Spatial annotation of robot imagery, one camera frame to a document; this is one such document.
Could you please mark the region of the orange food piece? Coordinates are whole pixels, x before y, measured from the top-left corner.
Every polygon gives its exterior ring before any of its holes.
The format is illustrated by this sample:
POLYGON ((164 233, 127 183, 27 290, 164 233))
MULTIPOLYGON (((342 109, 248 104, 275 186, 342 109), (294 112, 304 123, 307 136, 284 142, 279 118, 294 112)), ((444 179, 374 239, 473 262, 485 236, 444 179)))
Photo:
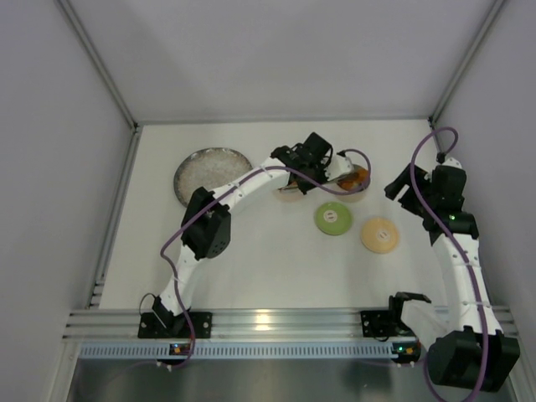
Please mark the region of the orange food piece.
POLYGON ((369 171, 364 168, 357 168, 348 176, 337 181, 337 185, 345 191, 353 191, 356 188, 366 187, 366 182, 369 179, 369 171))

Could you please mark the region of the green round lid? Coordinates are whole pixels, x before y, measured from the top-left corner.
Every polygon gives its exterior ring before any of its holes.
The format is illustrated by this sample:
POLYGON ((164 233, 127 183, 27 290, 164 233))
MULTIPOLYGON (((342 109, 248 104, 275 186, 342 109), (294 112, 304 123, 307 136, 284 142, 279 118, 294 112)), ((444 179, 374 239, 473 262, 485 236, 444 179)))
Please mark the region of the green round lid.
POLYGON ((338 202, 327 202, 320 205, 316 209, 313 219, 317 228, 325 235, 344 235, 353 226, 352 212, 338 202))

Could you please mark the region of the beige round lid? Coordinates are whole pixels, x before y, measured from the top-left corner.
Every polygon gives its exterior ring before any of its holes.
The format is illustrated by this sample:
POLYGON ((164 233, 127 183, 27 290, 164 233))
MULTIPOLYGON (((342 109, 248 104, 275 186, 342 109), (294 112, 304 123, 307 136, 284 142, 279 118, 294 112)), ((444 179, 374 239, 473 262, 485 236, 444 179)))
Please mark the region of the beige round lid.
POLYGON ((399 244, 399 231, 386 218, 373 217, 361 226, 360 239, 365 248, 376 254, 387 254, 399 244))

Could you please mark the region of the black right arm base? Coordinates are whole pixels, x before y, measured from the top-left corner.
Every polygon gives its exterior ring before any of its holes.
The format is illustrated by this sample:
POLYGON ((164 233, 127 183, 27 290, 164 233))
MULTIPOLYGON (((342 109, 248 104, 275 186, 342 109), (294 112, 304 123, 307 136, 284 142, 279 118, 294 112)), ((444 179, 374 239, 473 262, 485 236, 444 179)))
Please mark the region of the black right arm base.
POLYGON ((414 333, 401 320, 403 306, 407 301, 431 303, 424 294, 398 291, 389 297, 387 307, 360 312, 363 336, 386 342, 391 337, 413 335, 414 333))

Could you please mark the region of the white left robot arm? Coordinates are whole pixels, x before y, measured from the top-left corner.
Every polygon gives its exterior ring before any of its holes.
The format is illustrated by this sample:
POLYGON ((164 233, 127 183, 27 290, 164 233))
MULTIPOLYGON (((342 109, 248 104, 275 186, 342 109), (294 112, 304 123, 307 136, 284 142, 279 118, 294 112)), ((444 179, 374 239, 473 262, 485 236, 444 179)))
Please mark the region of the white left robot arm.
POLYGON ((221 255, 231 241, 232 214, 272 190, 292 184, 305 194, 348 172, 337 167, 332 146, 312 133, 293 147, 276 148, 259 166, 217 188, 196 188, 178 231, 160 249, 172 276, 154 298, 152 316, 159 331, 176 337, 193 329, 189 310, 194 272, 200 263, 221 255))

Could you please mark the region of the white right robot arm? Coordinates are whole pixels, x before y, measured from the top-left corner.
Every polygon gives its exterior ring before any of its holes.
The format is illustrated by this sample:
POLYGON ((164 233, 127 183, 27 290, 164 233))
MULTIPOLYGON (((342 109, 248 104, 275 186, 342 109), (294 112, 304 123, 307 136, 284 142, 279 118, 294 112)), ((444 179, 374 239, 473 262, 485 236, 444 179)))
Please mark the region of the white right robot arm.
POLYGON ((409 164, 384 189, 387 198, 422 218, 441 268, 448 315, 439 317, 429 296, 403 294, 400 321, 427 351, 433 384, 500 390, 520 356, 491 307, 479 260, 479 232, 464 211, 466 172, 449 159, 431 172, 409 164))

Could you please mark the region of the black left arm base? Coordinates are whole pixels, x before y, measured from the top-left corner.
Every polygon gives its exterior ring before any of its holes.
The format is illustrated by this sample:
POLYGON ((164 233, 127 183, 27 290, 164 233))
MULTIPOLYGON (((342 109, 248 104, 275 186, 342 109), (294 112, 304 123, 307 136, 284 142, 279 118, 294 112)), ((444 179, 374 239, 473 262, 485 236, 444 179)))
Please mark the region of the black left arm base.
POLYGON ((137 337, 140 339, 195 338, 208 339, 212 331, 212 312, 188 312, 190 322, 183 313, 174 316, 162 304, 159 296, 150 312, 141 315, 137 337))

